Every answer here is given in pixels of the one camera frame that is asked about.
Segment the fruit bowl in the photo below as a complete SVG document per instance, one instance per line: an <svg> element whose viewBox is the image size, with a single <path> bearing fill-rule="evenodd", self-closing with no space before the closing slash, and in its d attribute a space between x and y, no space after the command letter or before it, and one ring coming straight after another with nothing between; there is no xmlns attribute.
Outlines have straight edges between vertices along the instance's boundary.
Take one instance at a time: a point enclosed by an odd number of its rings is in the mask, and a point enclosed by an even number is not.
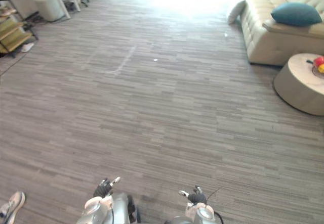
<svg viewBox="0 0 324 224"><path fill-rule="evenodd" d="M324 79L324 56L317 57L313 61L313 74Z"/></svg>

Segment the white sneaker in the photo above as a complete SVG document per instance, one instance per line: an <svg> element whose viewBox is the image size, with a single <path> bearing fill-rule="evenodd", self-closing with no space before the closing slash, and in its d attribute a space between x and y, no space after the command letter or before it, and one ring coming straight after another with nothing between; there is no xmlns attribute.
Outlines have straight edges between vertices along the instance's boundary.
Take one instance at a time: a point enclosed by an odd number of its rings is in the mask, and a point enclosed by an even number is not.
<svg viewBox="0 0 324 224"><path fill-rule="evenodd" d="M27 44L24 44L22 49L21 49L21 52L23 53L26 53L28 51L30 51L30 49L34 46L34 43L27 43Z"/></svg>
<svg viewBox="0 0 324 224"><path fill-rule="evenodd" d="M16 214L24 205L25 200L25 193L21 191L17 191L12 197L10 197L9 202L0 208L1 216L5 218L3 224L14 223Z"/></svg>

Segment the foot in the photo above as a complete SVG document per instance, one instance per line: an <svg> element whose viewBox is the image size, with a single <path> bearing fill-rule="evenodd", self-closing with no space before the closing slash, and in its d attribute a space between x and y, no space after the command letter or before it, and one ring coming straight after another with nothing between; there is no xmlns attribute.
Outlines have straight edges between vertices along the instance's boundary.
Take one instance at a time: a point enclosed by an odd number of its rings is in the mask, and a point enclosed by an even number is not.
<svg viewBox="0 0 324 224"><path fill-rule="evenodd" d="M3 224L13 224L18 210L24 205L26 196L24 192L17 191L10 199L8 204L2 206L1 214L5 218Z"/></svg>

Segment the round ottoman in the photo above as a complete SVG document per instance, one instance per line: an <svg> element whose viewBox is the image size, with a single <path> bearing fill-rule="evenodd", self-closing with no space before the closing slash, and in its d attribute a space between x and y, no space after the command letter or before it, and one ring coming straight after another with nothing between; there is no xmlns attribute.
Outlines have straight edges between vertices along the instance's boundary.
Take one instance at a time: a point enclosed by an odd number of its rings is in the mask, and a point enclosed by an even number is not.
<svg viewBox="0 0 324 224"><path fill-rule="evenodd" d="M324 79L312 72L313 61L319 55L292 56L273 81L279 96L296 109L324 116Z"/></svg>

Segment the red apple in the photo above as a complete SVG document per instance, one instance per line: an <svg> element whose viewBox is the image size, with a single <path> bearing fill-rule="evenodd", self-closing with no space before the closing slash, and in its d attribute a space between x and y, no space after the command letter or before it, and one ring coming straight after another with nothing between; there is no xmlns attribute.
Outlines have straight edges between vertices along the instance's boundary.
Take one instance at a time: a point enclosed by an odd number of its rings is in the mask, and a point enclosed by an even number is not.
<svg viewBox="0 0 324 224"><path fill-rule="evenodd" d="M319 67L320 65L324 64L324 56L317 57L314 62L314 66Z"/></svg>

